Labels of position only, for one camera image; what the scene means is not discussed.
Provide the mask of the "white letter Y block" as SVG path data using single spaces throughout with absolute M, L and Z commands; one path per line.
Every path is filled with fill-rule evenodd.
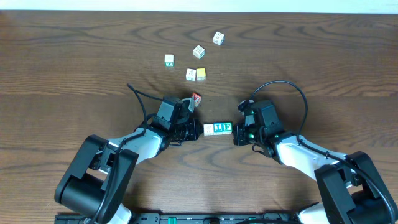
M 203 125 L 203 134 L 205 136 L 214 135 L 214 126 L 213 126 L 213 124 L 204 124 Z

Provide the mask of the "blue letter L block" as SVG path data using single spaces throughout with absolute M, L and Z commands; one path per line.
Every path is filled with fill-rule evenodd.
M 221 135 L 223 133 L 223 123 L 213 123 L 213 134 Z

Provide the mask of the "green letter F block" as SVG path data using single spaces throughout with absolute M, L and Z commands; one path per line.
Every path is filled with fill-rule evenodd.
M 231 134 L 233 132 L 232 122 L 222 123 L 222 130 L 223 130 L 223 134 Z

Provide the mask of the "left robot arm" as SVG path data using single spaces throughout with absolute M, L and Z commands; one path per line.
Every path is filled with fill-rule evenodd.
M 136 165 L 158 156 L 170 145 L 196 141 L 202 133 L 201 122 L 188 119 L 168 131 L 142 124 L 121 138 L 90 135 L 61 178 L 54 199 L 91 223 L 109 223 L 122 203 Z

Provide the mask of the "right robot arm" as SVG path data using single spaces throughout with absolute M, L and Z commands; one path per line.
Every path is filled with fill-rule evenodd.
M 303 136 L 270 125 L 239 124 L 234 144 L 259 146 L 260 154 L 315 180 L 322 203 L 299 213 L 301 223 L 395 223 L 397 205 L 371 158 L 364 152 L 329 151 Z

